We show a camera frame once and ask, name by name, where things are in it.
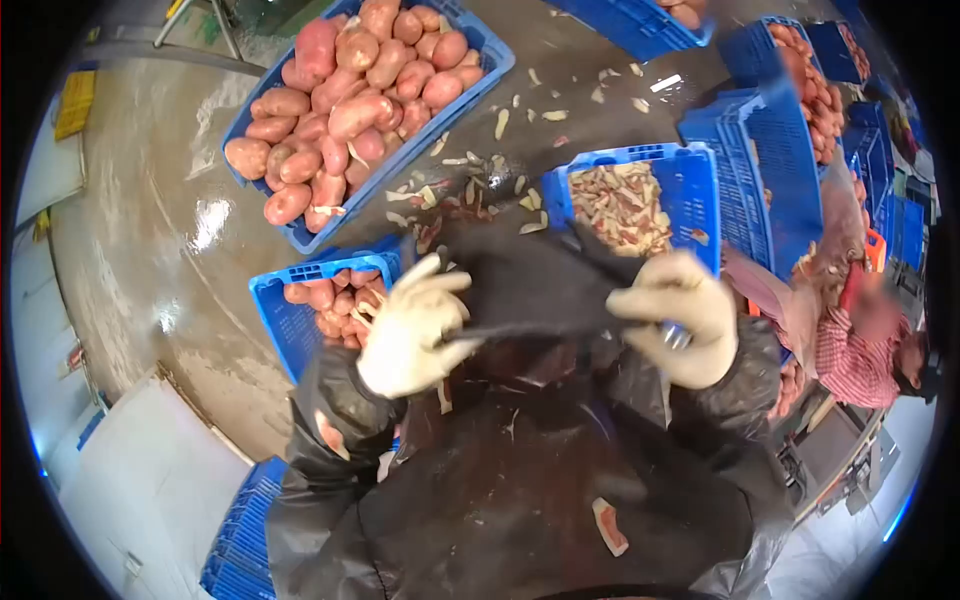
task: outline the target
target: crate of potato peels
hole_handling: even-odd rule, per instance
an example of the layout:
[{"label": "crate of potato peels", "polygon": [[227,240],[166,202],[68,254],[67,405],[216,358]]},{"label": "crate of potato peels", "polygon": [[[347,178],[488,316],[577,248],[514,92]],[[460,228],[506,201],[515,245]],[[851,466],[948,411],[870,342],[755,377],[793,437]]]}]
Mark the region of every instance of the crate of potato peels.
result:
[{"label": "crate of potato peels", "polygon": [[390,235],[364,248],[329,248],[253,277],[253,303],[290,379],[300,380],[321,344],[363,347],[401,273],[400,240]]},{"label": "crate of potato peels", "polygon": [[455,0],[336,0],[256,85],[221,150],[310,254],[515,62]]},{"label": "crate of potato peels", "polygon": [[575,219],[624,256],[687,248],[719,275],[716,166],[706,144],[588,152],[541,183],[550,227]]}]

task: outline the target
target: blue plastic bin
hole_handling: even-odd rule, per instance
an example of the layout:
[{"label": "blue plastic bin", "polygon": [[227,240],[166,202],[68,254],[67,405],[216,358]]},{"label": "blue plastic bin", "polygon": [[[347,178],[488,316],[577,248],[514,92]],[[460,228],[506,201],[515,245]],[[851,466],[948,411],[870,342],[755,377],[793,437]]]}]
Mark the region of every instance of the blue plastic bin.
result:
[{"label": "blue plastic bin", "polygon": [[[817,165],[792,83],[780,77],[762,89],[721,92],[707,108],[689,111],[677,129],[685,141],[705,141],[717,154],[723,238],[788,280],[824,232]],[[764,187],[773,193],[769,210]]]},{"label": "blue plastic bin", "polygon": [[[357,14],[360,10],[362,0],[338,0],[334,2],[322,15],[323,18],[329,18],[337,14],[346,12],[348,14]],[[514,53],[507,44],[493,34],[493,31],[487,27],[483,21],[477,18],[472,12],[464,11],[460,3],[456,0],[404,0],[403,6],[426,5],[436,9],[440,14],[446,16],[450,25],[454,29],[460,30],[467,37],[470,48],[480,51],[480,66],[486,71],[487,75],[470,89],[466,90],[459,98],[444,108],[437,116],[430,119],[423,129],[417,135],[408,140],[400,149],[391,156],[383,165],[380,166],[363,186],[344,202],[344,208],[347,214],[343,217],[333,218],[319,233],[311,233],[306,228],[303,217],[299,217],[293,223],[278,227],[283,235],[290,241],[294,248],[303,254],[311,254],[317,247],[330,237],[343,223],[359,211],[360,208],[372,198],[373,194],[382,186],[383,183],[396,177],[400,171],[410,164],[423,150],[434,140],[440,137],[441,133],[449,129],[453,123],[461,116],[466,114],[471,108],[480,102],[480,99],[487,94],[496,85],[500,79],[513,68],[516,62]],[[263,76],[247,98],[237,115],[230,123],[227,133],[224,135],[224,141],[221,144],[221,154],[224,146],[234,137],[242,137],[251,123],[250,104],[271,87],[280,87],[283,80],[280,77],[280,70],[283,63],[294,56],[294,48],[291,45],[290,50],[273,66],[267,74]],[[247,180],[241,177],[239,173],[233,170],[227,164],[224,157],[224,164],[233,174],[241,186],[247,184]],[[263,180],[253,181],[253,187],[263,192],[268,197],[273,192],[267,183]]]},{"label": "blue plastic bin", "polygon": [[887,119],[883,115],[883,107],[879,102],[854,102],[847,107],[847,114],[850,116],[849,125],[874,127],[879,130],[877,140],[880,147],[875,150],[874,156],[876,162],[880,163],[879,166],[882,166],[883,174],[880,174],[880,169],[875,167],[874,161],[872,161],[870,177],[875,184],[874,198],[883,198],[893,187],[896,169],[894,166],[893,141],[890,139],[890,129],[887,127]]},{"label": "blue plastic bin", "polygon": [[201,586],[217,600],[276,598],[267,560],[267,510],[280,493],[287,464],[276,456],[254,465],[240,484],[211,544]]},{"label": "blue plastic bin", "polygon": [[806,36],[813,44],[813,52],[823,67],[824,77],[834,82],[850,82],[863,84],[866,82],[860,77],[853,63],[853,52],[847,41],[840,34],[839,24],[844,23],[853,33],[850,24],[846,21],[828,21],[813,23],[804,26]]},{"label": "blue plastic bin", "polygon": [[283,297],[283,284],[333,277],[342,269],[377,270],[389,290],[401,273],[400,240],[387,236],[376,244],[329,248],[303,262],[250,280],[253,303],[267,328],[283,368],[297,383],[324,335],[314,323],[315,311],[307,304],[291,304]]},{"label": "blue plastic bin", "polygon": [[548,0],[630,55],[646,62],[675,50],[710,44],[716,22],[706,17],[690,31],[654,0]]},{"label": "blue plastic bin", "polygon": [[[673,248],[688,248],[696,253],[710,271],[720,274],[720,210],[717,206],[717,176],[713,151],[706,144],[652,144],[599,150],[577,155],[573,161],[543,174],[543,208],[550,227],[565,228],[573,219],[573,203],[567,176],[577,171],[613,164],[646,160],[660,183],[660,205],[670,217]],[[691,234],[699,229],[707,243],[697,242]]]}]

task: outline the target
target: white wall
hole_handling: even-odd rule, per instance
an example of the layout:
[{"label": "white wall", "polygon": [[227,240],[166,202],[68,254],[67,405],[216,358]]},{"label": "white wall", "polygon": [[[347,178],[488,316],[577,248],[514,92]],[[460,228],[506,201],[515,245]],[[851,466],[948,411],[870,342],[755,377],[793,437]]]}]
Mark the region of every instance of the white wall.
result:
[{"label": "white wall", "polygon": [[59,379],[58,368],[77,343],[54,275],[50,244],[26,230],[13,240],[13,356],[36,453],[46,463],[92,398],[83,371]]},{"label": "white wall", "polygon": [[[59,498],[120,596],[209,598],[201,568],[247,472],[170,384],[148,376],[93,431]],[[138,575],[125,568],[130,555]]]}]

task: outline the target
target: blue plastic crate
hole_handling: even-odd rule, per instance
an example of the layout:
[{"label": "blue plastic crate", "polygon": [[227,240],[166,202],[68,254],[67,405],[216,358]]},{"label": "blue plastic crate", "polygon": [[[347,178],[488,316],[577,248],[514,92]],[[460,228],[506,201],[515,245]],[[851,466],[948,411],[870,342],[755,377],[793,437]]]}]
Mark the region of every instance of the blue plastic crate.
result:
[{"label": "blue plastic crate", "polygon": [[826,23],[812,23],[804,26],[806,36],[813,44],[813,52],[824,67],[824,77],[834,82],[851,82],[863,84],[866,80],[860,77],[853,63],[853,52],[847,41],[840,34],[839,24],[846,21],[828,21]]},{"label": "blue plastic crate", "polygon": [[283,368],[297,383],[324,335],[314,323],[315,311],[307,304],[291,304],[283,297],[283,284],[333,277],[342,269],[378,270],[389,290],[401,273],[400,240],[387,236],[365,247],[336,249],[250,280],[253,303],[267,328]]},{"label": "blue plastic crate", "polygon": [[710,44],[716,22],[705,17],[690,31],[654,0],[548,0],[629,54],[646,62],[675,50]]},{"label": "blue plastic crate", "polygon": [[[362,0],[338,0],[324,11],[322,18],[329,18],[343,12],[351,15],[357,14],[360,10],[361,2]],[[372,173],[367,182],[344,202],[344,208],[347,210],[347,214],[343,217],[331,219],[319,233],[311,233],[308,231],[303,217],[299,217],[289,225],[278,227],[290,244],[303,254],[313,253],[323,240],[333,235],[343,223],[355,215],[357,211],[373,197],[373,194],[383,183],[396,177],[400,171],[417,158],[427,146],[440,137],[441,133],[449,129],[457,119],[476,106],[477,103],[480,102],[480,99],[493,89],[507,71],[513,68],[516,62],[516,57],[510,50],[510,47],[494,35],[493,31],[472,12],[464,11],[457,0],[403,1],[403,6],[405,7],[414,5],[426,5],[436,9],[440,14],[446,16],[454,29],[463,32],[467,37],[469,47],[480,52],[480,66],[487,71],[487,75],[473,87],[464,91],[459,98],[444,108],[437,116],[430,119],[430,122],[427,123],[417,135],[404,143],[393,156],[388,158],[379,169]],[[230,123],[227,129],[227,133],[224,135],[224,141],[221,144],[221,154],[227,142],[234,137],[242,137],[247,130],[247,126],[252,121],[250,104],[263,95],[263,92],[267,89],[283,85],[280,70],[283,68],[283,63],[293,56],[294,48],[293,45],[291,45],[290,50],[267,71],[267,74],[263,76],[253,89],[247,98],[247,102],[240,107],[237,115],[233,118],[233,122]],[[227,168],[233,174],[233,178],[237,180],[237,183],[241,186],[247,184],[247,180],[227,164],[226,157],[224,158],[224,164],[226,164]],[[252,183],[253,187],[268,197],[273,195],[273,191],[267,186],[264,179],[259,179]]]},{"label": "blue plastic crate", "polygon": [[[720,209],[717,205],[717,176],[713,151],[706,144],[652,144],[599,150],[577,155],[573,161],[545,173],[543,208],[552,228],[565,228],[573,219],[573,204],[567,175],[612,164],[646,160],[660,183],[660,205],[670,217],[673,248],[688,248],[696,253],[710,271],[720,273]],[[697,242],[691,234],[699,229],[707,243]]]},{"label": "blue plastic crate", "polygon": [[[709,107],[689,111],[678,130],[717,153],[723,238],[788,280],[824,232],[817,165],[792,83],[780,77],[763,88],[722,92]],[[764,188],[773,194],[769,210]]]},{"label": "blue plastic crate", "polygon": [[[850,116],[849,125],[861,128],[873,127],[879,130],[877,135],[879,148],[875,149],[876,160],[871,161],[870,176],[875,183],[874,198],[884,198],[893,187],[896,167],[894,166],[893,141],[890,139],[890,129],[887,127],[887,119],[883,115],[883,107],[879,102],[854,102],[847,107],[847,114]],[[874,167],[875,162],[879,162],[879,166],[882,166],[882,176],[879,166]]]}]

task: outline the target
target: person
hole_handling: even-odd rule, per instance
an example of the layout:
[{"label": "person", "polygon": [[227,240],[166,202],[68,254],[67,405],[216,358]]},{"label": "person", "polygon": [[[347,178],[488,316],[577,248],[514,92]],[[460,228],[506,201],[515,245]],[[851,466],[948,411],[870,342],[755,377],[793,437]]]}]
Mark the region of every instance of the person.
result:
[{"label": "person", "polygon": [[911,331],[881,288],[865,292],[864,278],[863,265],[852,263],[837,305],[828,306],[818,323],[820,382],[837,400],[863,408],[889,408],[899,396],[929,404],[940,377],[936,366],[928,367],[936,357],[926,331]]},{"label": "person", "polygon": [[[692,254],[656,256],[607,306],[692,335],[673,349],[653,325],[623,333],[625,365],[649,360],[673,383],[665,429],[636,408],[662,398],[659,381],[620,402],[588,374],[538,392],[490,386],[440,416],[435,386],[481,344],[440,344],[468,320],[456,294],[471,282],[438,274],[441,262],[430,254],[395,284],[362,351],[324,348],[301,378],[266,524],[276,597],[730,598],[762,586],[793,524],[763,443],[778,385],[770,325],[738,320]],[[397,425],[426,415],[444,428],[434,445],[398,454],[376,483]]]}]

